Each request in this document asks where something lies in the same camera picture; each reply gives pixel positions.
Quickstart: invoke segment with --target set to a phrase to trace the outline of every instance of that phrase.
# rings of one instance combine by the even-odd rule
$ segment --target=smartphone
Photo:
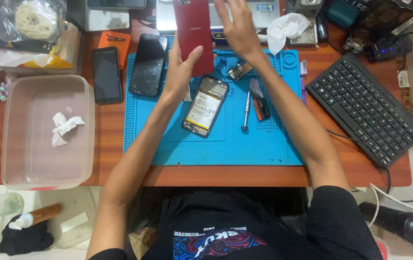
[[[228,89],[229,85],[224,81],[211,76],[203,77],[186,118],[182,122],[182,128],[200,137],[207,137]]]
[[[130,93],[150,97],[158,94],[167,47],[165,36],[141,34],[128,87]]]
[[[202,56],[193,66],[192,77],[213,73],[208,0],[173,0],[173,6],[182,60],[185,61],[197,46],[203,46]]]
[[[91,60],[95,102],[105,104],[122,101],[117,48],[93,49],[91,50]]]

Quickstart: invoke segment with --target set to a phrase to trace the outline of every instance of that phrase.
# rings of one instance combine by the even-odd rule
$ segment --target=black cloth
[[[13,217],[9,223],[16,221],[19,217],[20,215]],[[12,256],[44,251],[53,243],[54,238],[47,231],[47,220],[21,230],[11,229],[7,224],[2,231],[0,253]]]
[[[261,204],[243,194],[177,196],[164,202],[157,240],[142,260],[382,259],[346,190],[314,190],[306,217],[301,235],[279,227]],[[110,249],[90,260],[120,259],[126,260],[124,251]]]

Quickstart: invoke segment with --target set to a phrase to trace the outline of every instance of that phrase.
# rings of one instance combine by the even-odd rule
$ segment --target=white tissue
[[[56,128],[53,129],[53,146],[67,144],[67,141],[62,139],[62,136],[76,127],[77,124],[84,124],[81,117],[72,117],[67,121],[67,118],[62,113],[57,113],[53,117],[53,121],[56,124]]]
[[[276,55],[285,46],[287,38],[300,36],[311,22],[304,15],[289,13],[272,21],[267,28],[267,45],[269,51]]]

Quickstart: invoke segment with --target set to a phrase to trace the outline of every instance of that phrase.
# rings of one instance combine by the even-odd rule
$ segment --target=red phone back cover
[[[173,5],[182,60],[185,61],[197,46],[202,45],[203,53],[193,66],[192,77],[213,73],[208,0],[173,0]]]

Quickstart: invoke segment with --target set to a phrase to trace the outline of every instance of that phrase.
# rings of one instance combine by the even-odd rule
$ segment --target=white cable
[[[403,205],[403,206],[406,206],[406,207],[408,207],[408,208],[410,208],[410,209],[413,210],[413,206],[408,205],[408,204],[406,204],[406,203],[404,203],[404,202],[402,202],[402,201],[400,201],[400,200],[398,200],[398,199],[395,199],[395,198],[391,197],[390,195],[388,195],[388,194],[386,194],[385,192],[383,192],[381,189],[377,188],[377,186],[373,185],[372,183],[370,183],[370,186],[371,186],[373,189],[375,189],[376,191],[378,191],[378,192],[380,192],[381,194],[383,194],[383,196],[389,198],[390,200],[395,201],[395,202],[397,202],[397,203],[399,203],[399,204],[401,204],[401,205]]]
[[[372,186],[371,188],[373,190],[373,193],[375,194],[375,198],[377,199],[377,208],[375,209],[375,214],[373,215],[373,218],[370,221],[369,225],[367,225],[367,227],[371,227],[373,225],[373,223],[375,222],[375,219],[377,218],[377,214],[379,213],[379,209],[380,209],[380,200],[379,200],[377,191]]]

